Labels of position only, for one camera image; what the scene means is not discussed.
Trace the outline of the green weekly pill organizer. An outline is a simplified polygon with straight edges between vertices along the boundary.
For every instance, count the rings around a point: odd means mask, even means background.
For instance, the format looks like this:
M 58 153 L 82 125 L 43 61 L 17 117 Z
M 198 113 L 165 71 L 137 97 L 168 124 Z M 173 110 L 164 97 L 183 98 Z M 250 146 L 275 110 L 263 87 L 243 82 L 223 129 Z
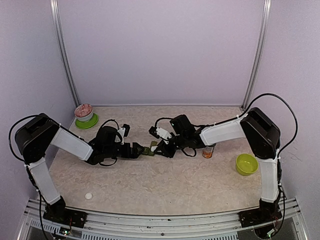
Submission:
M 150 143 L 150 146 L 148 147 L 148 153 L 142 153 L 142 155 L 153 157 L 153 156 L 155 155 L 155 152 L 152 152 L 152 151 L 151 151 L 151 147 L 153 147 L 153 146 L 158 146 L 158 142 L 153 140 L 153 141 Z

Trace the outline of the white bottle cap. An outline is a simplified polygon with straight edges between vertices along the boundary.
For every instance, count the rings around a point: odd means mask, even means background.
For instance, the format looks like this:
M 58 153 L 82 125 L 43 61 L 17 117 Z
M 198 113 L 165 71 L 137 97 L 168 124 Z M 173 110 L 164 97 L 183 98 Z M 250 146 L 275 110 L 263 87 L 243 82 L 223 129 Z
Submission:
M 87 193 L 85 194 L 85 199 L 86 199 L 86 200 L 91 200 L 92 198 L 93 198 L 93 194 L 92 194 L 92 193 L 87 192 Z

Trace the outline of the small white pill bottle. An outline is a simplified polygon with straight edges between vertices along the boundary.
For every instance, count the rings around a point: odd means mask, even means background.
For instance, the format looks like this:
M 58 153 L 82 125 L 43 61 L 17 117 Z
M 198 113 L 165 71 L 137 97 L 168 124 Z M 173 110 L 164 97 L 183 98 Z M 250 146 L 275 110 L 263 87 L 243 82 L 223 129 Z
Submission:
M 156 149 L 157 149 L 157 146 L 152 146 L 152 147 L 150 148 L 150 150 L 151 150 L 152 152 L 154 152 Z

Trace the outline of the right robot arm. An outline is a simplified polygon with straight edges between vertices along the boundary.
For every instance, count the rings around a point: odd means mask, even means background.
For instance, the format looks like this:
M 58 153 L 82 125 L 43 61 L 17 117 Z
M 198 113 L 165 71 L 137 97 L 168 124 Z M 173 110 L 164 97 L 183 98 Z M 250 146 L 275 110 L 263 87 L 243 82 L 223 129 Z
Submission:
M 242 176 L 236 157 L 250 153 L 243 139 L 220 142 L 211 158 L 154 156 L 145 169 L 140 196 L 130 213 L 147 215 L 198 215 L 256 207 L 261 196 L 261 175 Z

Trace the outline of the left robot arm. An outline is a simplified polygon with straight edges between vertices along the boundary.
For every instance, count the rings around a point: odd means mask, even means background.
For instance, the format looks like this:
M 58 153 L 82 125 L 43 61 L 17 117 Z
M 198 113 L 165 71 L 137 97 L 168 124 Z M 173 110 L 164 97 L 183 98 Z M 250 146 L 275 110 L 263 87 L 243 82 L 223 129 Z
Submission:
M 44 200 L 46 210 L 63 223 L 70 218 L 64 198 L 57 190 L 50 175 L 57 153 L 63 151 L 82 162 L 106 167 L 105 160 L 137 159 L 144 147 L 136 142 L 125 142 L 130 126 L 112 127 L 104 122 L 95 137 L 85 141 L 45 113 L 29 115 L 15 122 L 9 130 L 8 144 L 13 144 L 19 154 L 13 156 L 24 163 L 31 183 Z

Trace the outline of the orange pill bottle grey cap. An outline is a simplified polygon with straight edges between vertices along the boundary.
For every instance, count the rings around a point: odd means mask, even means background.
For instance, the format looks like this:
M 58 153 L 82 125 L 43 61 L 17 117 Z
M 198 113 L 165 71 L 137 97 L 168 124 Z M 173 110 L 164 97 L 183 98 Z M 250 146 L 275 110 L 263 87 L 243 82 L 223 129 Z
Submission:
M 210 146 L 206 146 L 202 149 L 202 156 L 206 159 L 210 159 L 213 155 L 213 151 L 215 148 L 215 144 L 210 145 Z

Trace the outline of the lime green plate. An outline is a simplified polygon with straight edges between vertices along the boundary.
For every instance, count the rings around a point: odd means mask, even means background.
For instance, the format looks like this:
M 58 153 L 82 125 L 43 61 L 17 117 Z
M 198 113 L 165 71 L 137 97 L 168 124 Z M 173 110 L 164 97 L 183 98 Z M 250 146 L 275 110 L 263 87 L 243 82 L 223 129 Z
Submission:
M 93 126 L 95 126 L 99 121 L 99 116 L 94 113 L 92 118 L 88 121 L 80 121 L 80 120 L 76 120 L 75 121 L 75 126 L 78 128 L 78 129 L 89 129 L 89 128 L 92 128 Z

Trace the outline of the red patterned white bowl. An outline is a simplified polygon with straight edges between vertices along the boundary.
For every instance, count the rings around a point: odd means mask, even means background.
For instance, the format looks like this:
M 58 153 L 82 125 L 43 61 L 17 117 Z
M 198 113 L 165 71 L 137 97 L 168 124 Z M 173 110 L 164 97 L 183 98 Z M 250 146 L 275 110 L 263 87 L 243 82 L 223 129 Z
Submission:
M 74 115 L 80 122 L 87 122 L 93 117 L 93 106 L 89 103 L 84 103 L 76 107 Z

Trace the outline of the lime green bowl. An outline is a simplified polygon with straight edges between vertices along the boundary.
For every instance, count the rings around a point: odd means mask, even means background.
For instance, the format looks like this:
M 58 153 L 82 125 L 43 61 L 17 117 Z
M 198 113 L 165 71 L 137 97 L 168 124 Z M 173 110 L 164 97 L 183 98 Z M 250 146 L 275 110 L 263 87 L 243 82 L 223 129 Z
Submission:
M 259 163 L 254 156 L 243 153 L 237 156 L 235 168 L 240 175 L 250 176 L 258 170 Z

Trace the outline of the front aluminium rail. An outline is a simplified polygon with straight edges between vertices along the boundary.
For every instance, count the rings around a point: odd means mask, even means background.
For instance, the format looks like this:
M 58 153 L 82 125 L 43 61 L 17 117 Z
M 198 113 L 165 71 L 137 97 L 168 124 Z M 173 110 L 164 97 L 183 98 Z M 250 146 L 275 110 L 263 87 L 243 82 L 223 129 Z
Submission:
M 87 214 L 82 228 L 40 220 L 38 199 L 29 199 L 18 225 L 16 240 L 51 238 L 65 240 L 245 240 L 257 239 L 257 231 L 271 222 L 242 227 L 240 210 L 187 215 L 122 214 L 81 208 Z

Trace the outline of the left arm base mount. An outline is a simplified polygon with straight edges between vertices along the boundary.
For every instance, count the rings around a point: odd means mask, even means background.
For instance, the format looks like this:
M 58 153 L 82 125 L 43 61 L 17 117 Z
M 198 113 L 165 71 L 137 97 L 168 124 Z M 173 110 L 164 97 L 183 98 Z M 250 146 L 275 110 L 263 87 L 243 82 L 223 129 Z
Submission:
M 45 205 L 43 218 L 58 224 L 83 229 L 86 223 L 87 213 L 66 208 L 66 203 L 61 197 L 56 203 Z

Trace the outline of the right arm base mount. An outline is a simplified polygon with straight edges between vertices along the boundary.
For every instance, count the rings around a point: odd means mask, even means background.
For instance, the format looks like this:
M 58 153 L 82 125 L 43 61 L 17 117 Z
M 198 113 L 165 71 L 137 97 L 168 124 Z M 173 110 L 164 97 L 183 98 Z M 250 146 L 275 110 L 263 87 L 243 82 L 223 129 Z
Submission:
M 241 227 L 245 228 L 280 219 L 282 213 L 279 207 L 279 200 L 266 202 L 260 199 L 258 208 L 240 211 L 238 216 Z

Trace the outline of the left aluminium frame post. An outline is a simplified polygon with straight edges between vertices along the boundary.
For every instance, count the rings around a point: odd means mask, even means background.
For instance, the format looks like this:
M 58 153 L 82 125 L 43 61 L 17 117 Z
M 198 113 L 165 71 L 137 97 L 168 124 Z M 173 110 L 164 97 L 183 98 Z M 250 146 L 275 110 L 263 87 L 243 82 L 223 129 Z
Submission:
M 54 28 L 55 28 L 55 34 L 57 37 L 57 43 L 60 51 L 60 56 L 62 59 L 63 68 L 66 75 L 67 84 L 71 93 L 73 103 L 77 107 L 78 105 L 80 105 L 81 101 L 80 101 L 77 88 L 72 76 L 67 49 L 64 41 L 63 28 L 62 28 L 60 12 L 59 12 L 59 4 L 57 0 L 50 0 L 50 9 L 51 9 Z

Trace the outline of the aluminium frame post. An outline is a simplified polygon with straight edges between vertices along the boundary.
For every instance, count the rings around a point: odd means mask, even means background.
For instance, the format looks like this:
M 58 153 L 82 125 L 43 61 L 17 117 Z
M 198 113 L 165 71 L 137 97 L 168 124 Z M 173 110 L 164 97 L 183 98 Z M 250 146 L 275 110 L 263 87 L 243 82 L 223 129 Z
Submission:
M 77 107 L 78 105 L 80 105 L 81 101 L 80 101 L 77 88 L 72 76 L 67 49 L 64 41 L 63 28 L 62 28 L 60 12 L 59 12 L 59 4 L 57 0 L 50 0 L 50 9 L 51 9 L 54 28 L 55 28 L 55 34 L 57 37 L 57 43 L 60 51 L 60 56 L 62 59 L 63 68 L 66 75 L 67 84 L 71 93 L 73 103 Z
M 247 89 L 246 89 L 246 92 L 244 95 L 244 99 L 243 99 L 243 102 L 241 105 L 241 107 L 243 109 L 246 109 L 249 106 L 249 101 L 251 99 L 251 96 L 252 96 L 252 93 L 254 90 L 254 86 L 256 83 L 261 57 L 263 55 L 264 43 L 265 43 L 265 39 L 266 39 L 266 35 L 267 35 L 271 6 L 272 6 L 271 0 L 265 0 L 263 2 L 261 24 L 260 24 L 260 29 L 259 29 L 257 46 L 256 46 L 254 59 L 253 59 L 253 65 L 252 65 L 250 76 L 249 76 L 248 86 L 247 86 Z

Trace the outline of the right aluminium frame post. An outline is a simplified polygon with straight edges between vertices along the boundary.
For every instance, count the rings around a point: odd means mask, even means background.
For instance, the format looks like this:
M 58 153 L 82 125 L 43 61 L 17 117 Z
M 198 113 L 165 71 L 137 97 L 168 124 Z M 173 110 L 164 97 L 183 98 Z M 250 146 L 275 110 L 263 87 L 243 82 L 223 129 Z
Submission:
M 241 107 L 243 109 L 246 109 L 249 106 L 249 101 L 251 99 L 251 96 L 252 96 L 252 93 L 254 90 L 254 86 L 256 83 L 261 57 L 263 55 L 264 43 L 265 43 L 265 39 L 266 39 L 266 35 L 267 35 L 271 6 L 272 6 L 271 0 L 265 0 L 263 2 L 261 24 L 260 24 L 260 29 L 259 29 L 257 46 L 256 46 L 254 59 L 253 59 L 253 65 L 252 65 L 250 76 L 249 76 L 248 86 L 247 86 L 247 89 L 246 89 L 246 92 L 244 95 L 244 99 L 243 99 L 243 102 L 241 105 Z

